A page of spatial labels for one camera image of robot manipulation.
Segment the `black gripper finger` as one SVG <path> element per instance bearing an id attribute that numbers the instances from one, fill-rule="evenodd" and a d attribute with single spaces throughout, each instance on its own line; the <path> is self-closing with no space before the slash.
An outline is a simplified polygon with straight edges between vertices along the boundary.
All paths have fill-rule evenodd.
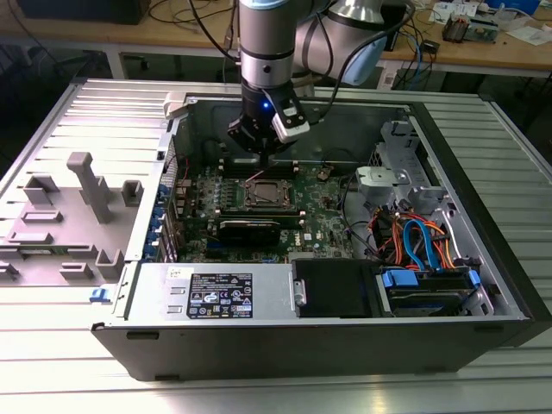
<path id="1" fill-rule="evenodd" d="M 228 135 L 242 149 L 255 154 L 260 166 L 266 165 L 266 134 L 255 119 L 240 115 L 229 124 Z"/>
<path id="2" fill-rule="evenodd" d="M 285 150 L 294 144 L 295 141 L 287 143 L 281 142 L 276 131 L 271 129 L 264 139 L 264 166 L 269 166 L 275 155 L 285 152 Z"/>

